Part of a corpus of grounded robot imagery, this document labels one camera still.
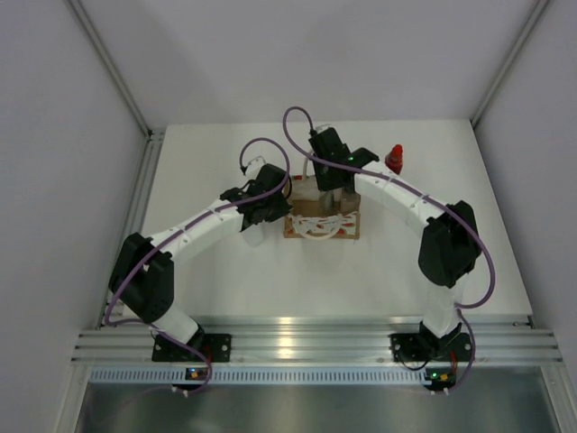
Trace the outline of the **red bottle with red cap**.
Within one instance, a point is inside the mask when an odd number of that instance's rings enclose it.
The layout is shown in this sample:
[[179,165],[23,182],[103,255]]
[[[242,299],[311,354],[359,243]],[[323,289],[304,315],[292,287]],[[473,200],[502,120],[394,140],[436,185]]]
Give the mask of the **red bottle with red cap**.
[[395,144],[385,157],[385,164],[389,170],[399,175],[403,169],[403,146]]

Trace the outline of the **clear plastic sachet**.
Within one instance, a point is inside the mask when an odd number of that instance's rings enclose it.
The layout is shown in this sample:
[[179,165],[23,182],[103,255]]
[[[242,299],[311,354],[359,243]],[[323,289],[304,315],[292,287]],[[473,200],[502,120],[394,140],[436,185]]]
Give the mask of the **clear plastic sachet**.
[[336,214],[341,208],[341,189],[332,189],[324,191],[319,196],[319,206],[327,214]]

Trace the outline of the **translucent bottle with black cap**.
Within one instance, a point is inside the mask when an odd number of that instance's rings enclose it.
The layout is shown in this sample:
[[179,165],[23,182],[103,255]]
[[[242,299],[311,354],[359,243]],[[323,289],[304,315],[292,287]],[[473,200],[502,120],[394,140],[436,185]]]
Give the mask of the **translucent bottle with black cap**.
[[253,225],[243,231],[243,239],[250,247],[257,247],[265,240],[262,224]]

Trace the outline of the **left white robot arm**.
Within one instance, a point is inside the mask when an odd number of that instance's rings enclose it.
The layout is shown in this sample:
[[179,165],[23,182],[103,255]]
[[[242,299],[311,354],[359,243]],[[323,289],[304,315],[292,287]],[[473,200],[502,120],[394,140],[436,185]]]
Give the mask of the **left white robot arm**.
[[283,194],[287,172],[265,163],[247,185],[222,193],[196,216],[156,235],[129,235],[109,280],[122,301],[144,324],[157,330],[182,359],[202,354],[205,331],[175,301],[177,259],[189,260],[230,235],[274,222],[291,210]]

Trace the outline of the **canvas bag with strawberry print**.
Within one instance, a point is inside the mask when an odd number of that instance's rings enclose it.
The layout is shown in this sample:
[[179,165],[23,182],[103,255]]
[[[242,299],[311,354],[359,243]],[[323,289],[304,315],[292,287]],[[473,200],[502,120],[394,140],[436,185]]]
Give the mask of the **canvas bag with strawberry print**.
[[319,206],[322,192],[316,185],[316,176],[307,173],[310,151],[305,157],[300,175],[290,178],[285,188],[291,210],[284,216],[283,237],[324,241],[329,239],[357,240],[360,238],[360,204],[342,204],[336,214],[327,214]]

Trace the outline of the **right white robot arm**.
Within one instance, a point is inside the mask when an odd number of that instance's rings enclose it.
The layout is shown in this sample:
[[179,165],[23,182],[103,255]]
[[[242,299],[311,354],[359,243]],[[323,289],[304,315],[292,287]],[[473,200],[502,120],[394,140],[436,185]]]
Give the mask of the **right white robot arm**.
[[472,207],[445,204],[419,192],[366,148],[351,151],[333,127],[313,129],[308,139],[317,186],[369,198],[402,220],[419,238],[418,269],[427,281],[425,314],[416,333],[392,337],[398,362],[446,358],[463,340],[456,307],[457,285],[473,271],[484,250]]

